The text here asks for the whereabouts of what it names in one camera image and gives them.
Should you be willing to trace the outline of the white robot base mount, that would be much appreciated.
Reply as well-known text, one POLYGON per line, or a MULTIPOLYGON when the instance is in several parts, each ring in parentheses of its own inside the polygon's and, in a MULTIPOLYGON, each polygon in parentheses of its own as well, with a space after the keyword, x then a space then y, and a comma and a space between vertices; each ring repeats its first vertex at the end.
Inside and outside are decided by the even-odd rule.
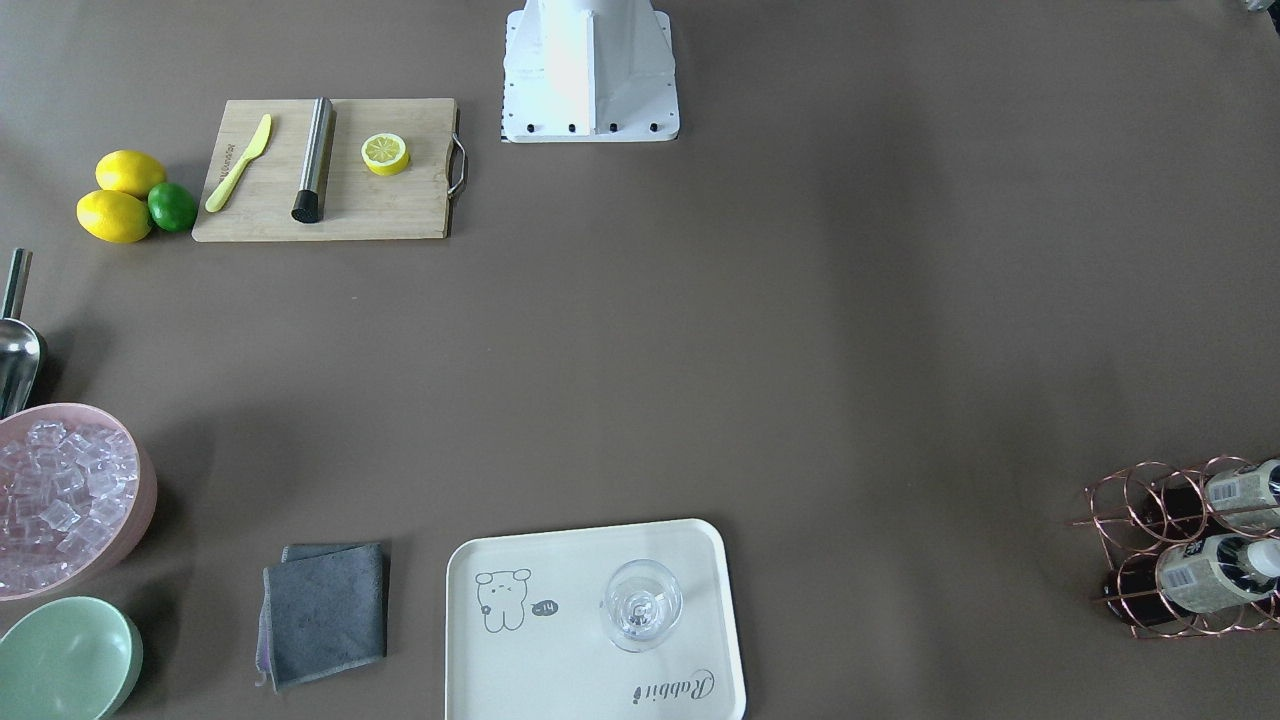
POLYGON ((678 137, 671 18, 649 1, 527 1, 504 23, 507 143, 678 137))

